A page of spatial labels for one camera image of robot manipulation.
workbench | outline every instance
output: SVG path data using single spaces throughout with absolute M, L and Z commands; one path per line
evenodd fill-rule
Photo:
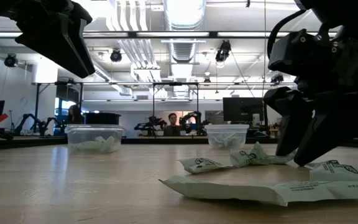
M 263 145 L 273 154 L 275 145 Z M 0 150 L 0 223 L 358 223 L 358 200 L 290 203 L 185 198 L 159 179 L 188 175 L 178 159 L 203 156 L 229 163 L 228 151 L 208 145 L 122 145 L 112 154 L 72 154 L 67 146 Z M 336 159 L 358 169 L 358 149 Z M 250 166 L 193 175 L 214 183 L 308 180 L 307 168 Z

clear plastic container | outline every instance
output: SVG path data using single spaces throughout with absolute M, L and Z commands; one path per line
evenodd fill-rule
M 242 149 L 246 143 L 248 124 L 210 124 L 205 129 L 213 149 Z
M 71 152 L 114 152 L 121 145 L 123 131 L 122 126 L 113 124 L 69 124 L 68 148 Z

plastic lid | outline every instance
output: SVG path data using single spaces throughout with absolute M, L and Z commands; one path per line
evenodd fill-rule
M 248 124 L 209 124 L 205 126 L 205 129 L 235 129 L 235 130 L 244 130 L 248 129 Z

security camera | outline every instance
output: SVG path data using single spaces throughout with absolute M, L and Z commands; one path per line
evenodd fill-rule
M 277 86 L 278 84 L 280 84 L 281 82 L 284 81 L 284 76 L 281 73 L 276 73 L 272 76 L 272 80 L 270 81 L 271 83 L 273 83 L 272 86 Z
M 114 49 L 110 56 L 112 62 L 120 62 L 122 59 L 122 55 L 120 53 L 120 49 Z
M 9 68 L 17 67 L 18 60 L 16 59 L 16 54 L 8 54 L 5 58 L 4 64 Z
M 216 63 L 224 63 L 224 61 L 228 58 L 229 52 L 231 51 L 231 44 L 228 40 L 223 40 L 219 51 L 216 54 L 215 60 Z

wooden table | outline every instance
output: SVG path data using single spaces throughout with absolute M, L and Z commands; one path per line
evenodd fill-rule
M 273 154 L 274 145 L 264 145 Z M 123 145 L 105 155 L 69 155 L 66 146 L 0 150 L 0 223 L 358 223 L 358 200 L 290 203 L 184 198 L 158 179 L 187 175 L 177 159 L 229 162 L 208 145 Z M 358 149 L 337 159 L 358 168 Z M 308 170 L 253 166 L 197 175 L 216 183 L 308 180 Z

